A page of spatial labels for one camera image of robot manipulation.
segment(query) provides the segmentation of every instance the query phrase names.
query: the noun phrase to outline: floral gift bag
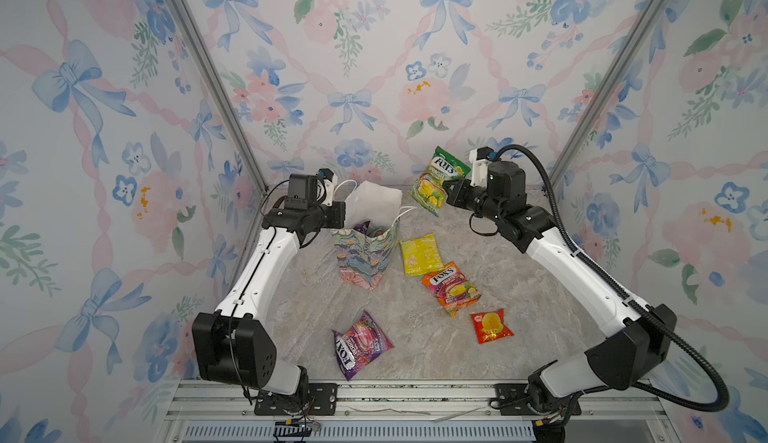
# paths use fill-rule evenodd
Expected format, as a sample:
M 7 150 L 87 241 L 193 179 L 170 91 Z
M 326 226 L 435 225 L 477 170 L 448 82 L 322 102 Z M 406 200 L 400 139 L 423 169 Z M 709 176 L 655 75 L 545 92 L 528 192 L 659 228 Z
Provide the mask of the floral gift bag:
M 346 229 L 332 229 L 342 281 L 373 290 L 397 246 L 402 191 L 365 181 L 346 199 Z

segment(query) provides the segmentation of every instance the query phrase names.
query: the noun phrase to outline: fox's candy bag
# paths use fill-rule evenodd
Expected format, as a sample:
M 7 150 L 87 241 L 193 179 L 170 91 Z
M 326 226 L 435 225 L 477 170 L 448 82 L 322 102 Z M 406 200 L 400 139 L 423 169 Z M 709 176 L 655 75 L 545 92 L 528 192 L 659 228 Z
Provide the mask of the fox's candy bag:
M 408 276 L 419 276 L 442 268 L 435 235 L 401 239 L 402 265 Z
M 437 272 L 427 273 L 422 283 L 435 295 L 451 318 L 456 317 L 458 310 L 480 299 L 478 290 L 462 275 L 454 262 Z
M 464 178 L 470 170 L 469 166 L 438 146 L 427 170 L 413 183 L 411 196 L 433 215 L 439 216 L 440 208 L 446 201 L 442 182 Z
M 346 335 L 333 332 L 333 346 L 336 361 L 347 380 L 379 358 L 381 353 L 395 348 L 367 311 L 362 312 L 360 321 Z
M 472 321 L 475 323 L 475 334 L 478 336 L 478 343 L 492 342 L 495 339 L 504 338 L 504 336 L 514 336 L 514 333 L 504 326 L 504 309 L 496 312 L 475 313 Z

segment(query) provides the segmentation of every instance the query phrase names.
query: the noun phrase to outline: black cable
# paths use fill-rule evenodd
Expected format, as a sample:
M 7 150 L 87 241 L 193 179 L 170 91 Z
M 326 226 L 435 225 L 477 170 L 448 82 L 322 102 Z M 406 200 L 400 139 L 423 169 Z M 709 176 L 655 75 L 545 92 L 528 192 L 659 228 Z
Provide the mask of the black cable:
M 579 251 L 579 247 L 576 246 L 576 243 L 574 243 L 574 241 L 568 235 L 568 231 L 566 231 L 563 220 L 560 217 L 557 197 L 555 196 L 555 192 L 552 189 L 552 181 L 549 179 L 549 175 L 547 174 L 546 169 L 544 169 L 542 162 L 538 160 L 538 158 L 531 152 L 531 150 L 517 144 L 507 145 L 504 146 L 501 150 L 498 150 L 493 161 L 498 161 L 501 158 L 502 153 L 508 150 L 517 150 L 523 153 L 536 167 L 538 174 L 542 177 L 544 182 L 544 192 L 546 194 L 547 200 L 549 201 L 549 207 L 552 210 L 552 219 L 554 220 L 554 225 L 558 228 L 560 236 L 565 242 L 565 245 L 568 246 L 571 252 L 575 253 L 575 256 L 581 259 L 585 265 L 589 266 L 595 273 L 597 273 L 603 279 L 603 281 L 605 281 L 616 292 L 617 295 L 619 295 L 624 300 L 628 299 L 630 294 L 627 293 L 624 287 L 621 286 L 621 284 L 619 284 L 619 282 L 617 282 L 611 275 L 609 275 L 608 272 L 602 269 L 600 265 L 593 261 L 592 258 L 587 256 L 586 253 Z M 686 352 L 694 361 L 696 361 L 696 363 L 701 367 L 701 369 L 704 370 L 706 375 L 714 384 L 715 390 L 717 391 L 717 398 L 710 403 L 700 403 L 698 401 L 682 399 L 679 396 L 672 395 L 671 393 L 656 389 L 650 385 L 646 385 L 645 383 L 640 383 L 639 381 L 635 382 L 633 386 L 637 389 L 647 391 L 652 395 L 656 395 L 659 398 L 672 401 L 673 403 L 688 409 L 697 411 L 720 411 L 725 409 L 725 407 L 728 406 L 728 402 L 730 401 L 728 386 L 725 384 L 725 381 L 723 381 L 723 378 L 720 376 L 717 370 L 715 370 L 714 366 L 712 366 L 709 361 L 706 361 L 704 356 L 697 352 L 693 346 L 688 344 L 688 342 L 682 339 L 677 333 L 667 328 L 667 325 L 662 323 L 652 314 L 648 313 L 648 310 L 643 308 L 640 303 L 634 300 L 630 300 L 628 306 L 634 311 L 638 312 L 643 320 L 653 325 L 659 333 L 667 336 L 667 338 L 669 338 L 678 347 L 680 347 L 680 349 Z
M 507 407 L 510 407 L 510 406 L 522 405 L 523 403 L 527 404 L 532 399 L 533 399 L 533 397 L 528 395 L 528 396 L 524 396 L 523 398 L 521 398 L 519 400 L 506 401 L 505 403 L 502 403 L 502 401 L 499 400 L 498 398 L 494 398 L 494 399 L 492 399 L 492 400 L 490 400 L 488 402 L 488 406 L 490 406 L 494 410 L 500 410 L 502 408 L 507 408 Z
M 552 423 L 544 423 L 544 427 L 545 428 L 561 428 L 563 426 L 566 426 L 568 421 L 571 419 L 571 416 L 573 415 L 578 399 L 581 398 L 582 395 L 589 395 L 590 393 L 597 393 L 599 391 L 605 391 L 608 389 L 610 389 L 608 386 L 598 386 L 595 388 L 590 388 L 582 391 L 576 391 L 571 395 L 571 398 L 568 399 L 568 403 L 566 404 L 566 407 L 565 407 L 565 415 L 563 415 L 562 419 L 558 421 L 553 421 Z
M 475 231 L 475 229 L 472 227 L 472 218 L 474 217 L 475 217 L 475 213 L 469 215 L 469 229 L 471 229 L 472 232 L 475 233 L 475 235 L 480 235 L 481 237 L 495 237 L 496 235 L 498 235 L 498 227 L 496 227 L 496 231 L 494 231 L 493 233 L 480 233 L 479 231 Z
M 290 179 L 283 179 L 283 181 L 277 183 L 275 186 L 272 187 L 270 192 L 267 193 L 266 198 L 264 198 L 264 201 L 262 201 L 261 205 L 259 206 L 259 213 L 261 214 L 262 217 L 266 216 L 264 214 L 264 205 L 266 205 L 266 203 L 268 201 L 270 201 L 270 196 L 272 196 L 272 193 L 275 191 L 275 189 L 277 189 L 278 186 L 282 185 L 283 183 L 289 182 L 289 181 L 290 181 Z
M 314 236 L 312 236 L 310 241 L 304 243 L 303 245 L 300 245 L 299 249 L 306 248 L 307 246 L 311 245 L 312 242 L 315 241 L 315 238 L 317 238 L 317 235 L 320 235 L 320 230 L 319 229 L 317 231 L 315 231 L 315 234 L 314 234 Z
M 266 247 L 269 248 L 272 245 L 272 242 L 275 240 L 275 237 L 277 236 L 277 228 L 275 228 L 275 232 L 272 235 L 272 239 L 269 243 L 267 243 Z M 254 279 L 254 275 L 256 274 L 256 270 L 259 268 L 259 265 L 261 265 L 261 261 L 264 259 L 264 253 L 261 254 L 261 258 L 259 258 L 258 263 L 256 263 L 256 267 L 254 268 L 254 272 L 251 273 L 250 278 L 248 279 L 248 283 L 244 284 L 243 291 L 240 292 L 240 297 L 238 299 L 242 299 L 243 295 L 245 294 L 245 291 L 247 290 L 248 286 L 250 285 L 250 282 Z M 232 313 L 230 314 L 230 323 L 229 328 L 227 330 L 226 336 L 230 340 L 230 356 L 232 357 L 232 366 L 235 368 L 235 374 L 237 375 L 237 380 L 240 383 L 240 387 L 243 389 L 243 396 L 248 400 L 248 405 L 253 406 L 254 405 L 254 397 L 250 395 L 250 390 L 248 390 L 245 385 L 243 384 L 243 379 L 240 377 L 240 371 L 237 368 L 237 360 L 235 359 L 235 350 L 232 345 L 232 320 L 235 316 L 235 310 L 237 309 L 238 304 L 235 303 L 235 307 L 232 308 Z
M 248 400 L 248 406 L 253 406 L 254 399 L 250 395 L 250 390 L 248 390 L 243 384 L 243 379 L 240 377 L 240 372 L 237 370 L 237 360 L 235 360 L 235 350 L 232 346 L 232 320 L 234 319 L 236 308 L 237 308 L 237 305 L 235 305 L 235 308 L 232 308 L 232 314 L 230 315 L 230 325 L 229 325 L 229 329 L 227 330 L 227 336 L 230 339 L 230 355 L 232 356 L 232 365 L 235 367 L 235 374 L 237 375 L 237 380 L 240 382 L 240 387 L 243 389 L 243 396 L 245 396 L 245 398 Z

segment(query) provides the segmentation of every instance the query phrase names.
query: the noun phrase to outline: black bracket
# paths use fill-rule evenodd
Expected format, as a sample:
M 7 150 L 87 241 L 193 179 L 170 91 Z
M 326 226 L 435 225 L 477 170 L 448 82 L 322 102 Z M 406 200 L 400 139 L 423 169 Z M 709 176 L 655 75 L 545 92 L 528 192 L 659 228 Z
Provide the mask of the black bracket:
M 308 415 L 333 416 L 336 413 L 336 383 L 310 383 L 308 399 L 310 408 Z M 256 396 L 254 415 L 256 416 L 285 416 L 289 410 L 284 405 L 282 395 L 270 395 L 267 391 L 259 391 Z
M 528 387 L 528 383 L 497 383 L 493 385 L 496 390 L 496 399 L 498 400 L 499 410 L 502 416 L 542 416 L 541 414 L 533 411 L 527 402 L 523 402 L 519 405 L 504 406 L 507 401 L 515 401 L 525 398 L 527 395 L 525 389 Z M 578 416 L 581 414 L 581 406 L 578 401 L 574 401 L 572 404 L 571 414 Z

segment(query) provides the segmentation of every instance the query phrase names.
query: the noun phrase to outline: white bag handle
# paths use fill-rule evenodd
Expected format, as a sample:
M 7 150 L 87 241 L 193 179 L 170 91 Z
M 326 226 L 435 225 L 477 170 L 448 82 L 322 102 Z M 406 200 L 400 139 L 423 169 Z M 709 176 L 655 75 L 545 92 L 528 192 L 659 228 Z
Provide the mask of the white bag handle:
M 353 182 L 353 183 L 355 183 L 355 187 L 352 188 L 352 191 L 355 191 L 357 189 L 357 181 L 355 181 L 354 179 L 345 179 L 344 181 L 342 181 L 341 183 L 336 185 L 336 188 L 333 189 L 333 194 L 336 194 L 336 192 L 339 191 L 339 188 L 341 187 L 341 185 L 343 185 L 346 182 Z
M 392 220 L 392 225 L 395 224 L 395 222 L 400 218 L 400 216 L 405 215 L 406 213 L 408 213 L 412 209 L 416 209 L 417 206 L 400 206 L 400 209 L 403 209 L 403 208 L 406 208 L 406 211 L 401 212 L 395 219 L 393 219 Z

